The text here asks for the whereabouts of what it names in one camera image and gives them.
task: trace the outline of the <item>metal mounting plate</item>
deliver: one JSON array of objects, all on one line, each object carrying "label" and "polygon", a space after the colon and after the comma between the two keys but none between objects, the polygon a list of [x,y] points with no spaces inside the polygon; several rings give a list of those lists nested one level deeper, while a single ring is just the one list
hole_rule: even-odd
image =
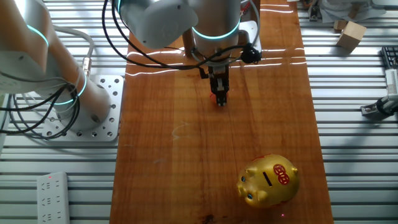
[{"label": "metal mounting plate", "polygon": [[[110,142],[117,138],[119,135],[119,122],[123,96],[124,78],[119,75],[92,75],[91,81],[100,84],[108,91],[111,97],[111,105],[114,105],[109,111],[108,117],[97,128],[89,131],[75,132],[69,130],[66,136],[61,136],[52,139],[52,142]],[[56,118],[54,111],[50,113],[50,118]],[[46,120],[43,128],[43,136],[59,132],[65,126],[60,121]]]}]

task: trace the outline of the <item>electrical outlet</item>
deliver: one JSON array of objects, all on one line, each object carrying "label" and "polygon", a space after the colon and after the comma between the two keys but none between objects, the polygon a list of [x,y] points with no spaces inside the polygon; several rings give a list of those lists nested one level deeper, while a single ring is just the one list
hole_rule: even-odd
[{"label": "electrical outlet", "polygon": [[37,178],[37,223],[70,224],[66,173]]}]

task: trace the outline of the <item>pig ear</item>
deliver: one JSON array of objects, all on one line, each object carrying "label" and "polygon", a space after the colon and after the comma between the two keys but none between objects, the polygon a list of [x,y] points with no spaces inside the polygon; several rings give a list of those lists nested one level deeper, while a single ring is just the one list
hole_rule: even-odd
[{"label": "pig ear", "polygon": [[256,195],[259,202],[265,202],[268,198],[268,193],[263,190],[256,191]]},{"label": "pig ear", "polygon": [[255,167],[250,167],[246,169],[246,173],[249,174],[249,176],[254,176],[257,172],[257,168]]},{"label": "pig ear", "polygon": [[298,170],[296,167],[293,167],[292,170],[293,170],[293,173],[294,173],[295,175],[297,175],[298,172],[299,172],[299,170]]}]

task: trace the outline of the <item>wooden table surface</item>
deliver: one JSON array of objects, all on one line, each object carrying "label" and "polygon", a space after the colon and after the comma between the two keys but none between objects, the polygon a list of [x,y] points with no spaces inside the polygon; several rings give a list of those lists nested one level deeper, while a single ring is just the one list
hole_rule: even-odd
[{"label": "wooden table surface", "polygon": [[[264,60],[231,65],[222,108],[198,70],[127,65],[110,224],[333,223],[295,3],[261,1],[260,38]],[[194,63],[181,50],[145,51]],[[238,197],[238,172],[270,153],[298,168],[300,190],[258,210]]]}]

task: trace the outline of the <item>gold piggy bank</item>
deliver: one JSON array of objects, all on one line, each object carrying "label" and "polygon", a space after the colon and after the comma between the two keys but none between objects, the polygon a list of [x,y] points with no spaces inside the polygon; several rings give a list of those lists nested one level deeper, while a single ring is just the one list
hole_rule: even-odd
[{"label": "gold piggy bank", "polygon": [[299,190],[297,174],[297,168],[283,156],[259,157],[239,173],[238,194],[256,208],[286,203]]}]

